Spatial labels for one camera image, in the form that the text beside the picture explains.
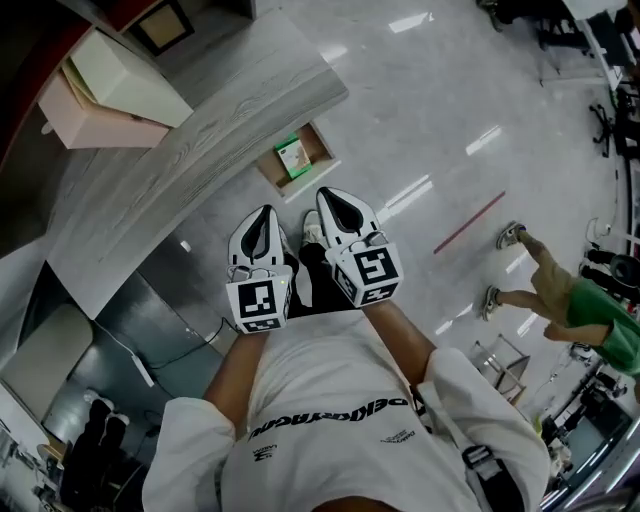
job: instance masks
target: glossy floor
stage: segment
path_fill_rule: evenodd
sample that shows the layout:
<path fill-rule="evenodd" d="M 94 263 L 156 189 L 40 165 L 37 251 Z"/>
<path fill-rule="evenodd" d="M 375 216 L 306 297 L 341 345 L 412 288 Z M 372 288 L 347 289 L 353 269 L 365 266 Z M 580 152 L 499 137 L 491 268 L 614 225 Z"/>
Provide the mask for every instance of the glossy floor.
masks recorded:
<path fill-rule="evenodd" d="M 503 333 L 532 356 L 521 410 L 534 416 L 552 402 L 560 405 L 585 371 L 569 363 L 567 345 L 545 340 L 546 322 L 529 311 L 505 308 L 485 323 L 478 305 L 492 283 L 531 288 L 536 265 L 524 248 L 495 250 L 508 221 L 525 222 L 571 272 L 581 260 L 589 219 L 626 229 L 623 168 L 592 143 L 598 126 L 588 106 L 608 101 L 605 86 L 541 87 L 540 70 L 550 69 L 549 59 L 530 27 L 519 20 L 498 33 L 473 0 L 287 0 L 284 10 L 350 91 L 320 119 L 342 165 L 318 186 L 344 189 L 392 215 L 384 229 L 398 244 L 407 275 L 398 304 L 438 345 L 470 357 L 476 340 L 495 347 Z M 554 58 L 592 65 L 572 50 Z M 421 193 L 385 210 L 415 183 Z M 183 296 L 177 307 L 187 323 L 204 336 L 219 322 L 212 309 L 230 315 L 222 283 L 226 242 L 238 223 L 270 203 L 295 246 L 316 190 L 285 204 L 256 169 L 248 169 L 160 246 L 182 240 L 191 246 L 180 275 L 193 300 Z M 505 361 L 515 356 L 504 345 L 494 351 Z"/>

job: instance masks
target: green box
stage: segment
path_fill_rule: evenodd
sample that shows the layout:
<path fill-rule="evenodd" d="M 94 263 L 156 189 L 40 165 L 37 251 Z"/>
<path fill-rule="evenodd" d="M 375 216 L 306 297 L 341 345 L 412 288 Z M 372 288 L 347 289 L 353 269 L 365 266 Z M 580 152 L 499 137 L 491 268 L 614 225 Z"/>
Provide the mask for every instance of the green box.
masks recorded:
<path fill-rule="evenodd" d="M 302 141 L 295 133 L 292 133 L 286 140 L 276 145 L 275 150 L 291 179 L 297 178 L 313 167 Z"/>

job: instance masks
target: pink box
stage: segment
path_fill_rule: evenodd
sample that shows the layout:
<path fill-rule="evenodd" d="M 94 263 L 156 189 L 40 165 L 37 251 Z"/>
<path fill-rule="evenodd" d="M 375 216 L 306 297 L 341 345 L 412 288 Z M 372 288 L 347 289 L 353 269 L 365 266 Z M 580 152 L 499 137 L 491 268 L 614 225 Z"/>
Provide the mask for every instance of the pink box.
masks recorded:
<path fill-rule="evenodd" d="M 169 131 L 164 125 L 101 107 L 74 94 L 62 71 L 40 96 L 38 105 L 69 148 L 153 148 Z"/>

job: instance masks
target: logo on shirt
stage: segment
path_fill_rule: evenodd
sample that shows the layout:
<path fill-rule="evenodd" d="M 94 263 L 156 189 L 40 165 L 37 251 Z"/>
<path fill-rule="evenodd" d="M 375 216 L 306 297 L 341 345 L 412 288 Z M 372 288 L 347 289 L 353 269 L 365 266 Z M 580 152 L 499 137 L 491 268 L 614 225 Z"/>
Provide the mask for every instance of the logo on shirt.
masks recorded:
<path fill-rule="evenodd" d="M 369 416 L 380 412 L 382 409 L 388 406 L 396 405 L 409 405 L 409 402 L 404 398 L 380 398 L 378 400 L 372 400 L 366 405 L 355 409 L 351 412 L 312 412 L 303 414 L 294 414 L 293 416 L 282 416 L 277 420 L 271 420 L 258 427 L 251 432 L 249 439 L 253 439 L 256 436 L 270 430 L 272 428 L 279 428 L 284 426 L 306 425 L 309 423 L 315 423 L 321 420 L 336 420 L 336 421 L 362 421 Z"/>
<path fill-rule="evenodd" d="M 273 450 L 275 450 L 277 447 L 277 444 L 271 444 L 269 446 L 265 446 L 264 448 L 253 450 L 253 456 L 255 457 L 256 462 L 273 457 Z"/>
<path fill-rule="evenodd" d="M 386 439 L 380 439 L 381 443 L 404 443 L 407 439 L 416 435 L 416 431 L 412 430 L 411 432 L 407 432 L 406 430 L 402 430 L 398 432 L 395 436 L 387 437 Z"/>

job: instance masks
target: cardboard box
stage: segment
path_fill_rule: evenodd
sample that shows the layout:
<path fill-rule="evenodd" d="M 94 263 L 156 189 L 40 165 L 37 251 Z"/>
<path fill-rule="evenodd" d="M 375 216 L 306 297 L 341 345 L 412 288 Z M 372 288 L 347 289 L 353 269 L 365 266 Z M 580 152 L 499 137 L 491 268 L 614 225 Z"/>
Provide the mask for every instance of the cardboard box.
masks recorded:
<path fill-rule="evenodd" d="M 152 148 L 169 131 L 166 126 L 95 104 L 63 72 L 53 77 L 38 104 L 69 149 Z"/>
<path fill-rule="evenodd" d="M 297 178 L 312 167 L 309 155 L 307 155 L 302 141 L 295 133 L 289 135 L 287 140 L 281 144 L 278 144 L 275 150 L 291 179 Z"/>
<path fill-rule="evenodd" d="M 94 30 L 71 54 L 96 101 L 167 126 L 180 126 L 193 110 L 152 66 Z"/>

